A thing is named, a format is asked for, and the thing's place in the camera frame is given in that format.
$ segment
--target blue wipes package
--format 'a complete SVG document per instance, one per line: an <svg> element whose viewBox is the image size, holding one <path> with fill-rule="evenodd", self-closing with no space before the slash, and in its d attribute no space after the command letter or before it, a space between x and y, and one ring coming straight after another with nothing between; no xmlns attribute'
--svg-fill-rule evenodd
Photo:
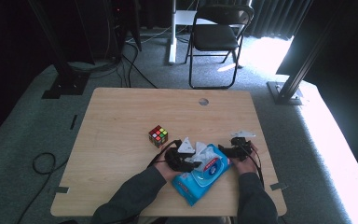
<svg viewBox="0 0 358 224"><path fill-rule="evenodd" d="M178 192L193 206L211 188L213 183L224 173L231 162L215 145L210 144L215 154L201 170L182 173L176 176L172 184Z"/></svg>

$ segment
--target person's hand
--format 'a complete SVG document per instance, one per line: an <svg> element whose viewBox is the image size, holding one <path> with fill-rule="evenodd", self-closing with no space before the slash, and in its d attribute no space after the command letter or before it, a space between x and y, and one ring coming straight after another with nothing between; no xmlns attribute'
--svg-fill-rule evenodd
<svg viewBox="0 0 358 224"><path fill-rule="evenodd" d="M165 161L165 152L170 150L169 148L165 150L154 163L154 166L158 169L164 179L169 182L171 181L176 175L181 174L181 172L174 171Z"/></svg>
<svg viewBox="0 0 358 224"><path fill-rule="evenodd" d="M253 143L251 143L252 146L252 153L251 157L255 159L255 152L258 150ZM255 164L250 158L246 158L244 161L240 161L238 158L230 158L231 161L234 163L235 167L237 167L239 175L245 174L245 173L256 173L257 169L255 167Z"/></svg>

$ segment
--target wet wipes pack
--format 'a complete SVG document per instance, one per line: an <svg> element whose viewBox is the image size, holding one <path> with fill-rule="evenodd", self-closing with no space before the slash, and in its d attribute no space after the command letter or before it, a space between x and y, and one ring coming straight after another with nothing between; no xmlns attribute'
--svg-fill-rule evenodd
<svg viewBox="0 0 358 224"><path fill-rule="evenodd" d="M172 184L178 192L193 206L211 188L213 183L231 165L227 158L215 145L208 146L197 143L196 154L191 161L202 164L191 173L176 176Z"/></svg>

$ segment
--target black chair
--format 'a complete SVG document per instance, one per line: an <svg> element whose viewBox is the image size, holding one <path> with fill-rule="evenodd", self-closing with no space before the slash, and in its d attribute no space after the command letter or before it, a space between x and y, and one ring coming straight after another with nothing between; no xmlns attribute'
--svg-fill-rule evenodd
<svg viewBox="0 0 358 224"><path fill-rule="evenodd" d="M192 89L228 89L234 84L244 32L251 23L254 14L255 12L251 7L241 5L206 5L198 9L194 17L185 59L185 63L187 63L187 58L190 57L188 84ZM199 23L198 21L200 19L211 21L211 23ZM227 54L193 54L193 48L199 51L227 51ZM235 68L232 81L229 85L193 86L193 57L225 56L225 59L222 61L222 63L224 63L230 53L233 54Z"/></svg>

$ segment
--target person's right hand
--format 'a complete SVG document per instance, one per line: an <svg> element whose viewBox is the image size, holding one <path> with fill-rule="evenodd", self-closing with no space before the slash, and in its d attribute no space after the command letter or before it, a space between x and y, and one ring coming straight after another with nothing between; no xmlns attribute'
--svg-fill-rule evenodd
<svg viewBox="0 0 358 224"><path fill-rule="evenodd" d="M252 146L252 153L251 157L255 160L255 152L258 150L253 143L251 143ZM255 164L250 158L246 158L244 161L240 161L238 158L230 158L231 161L234 163L235 167L237 167L239 175L245 174L245 173L257 173L257 169L255 167Z"/></svg>

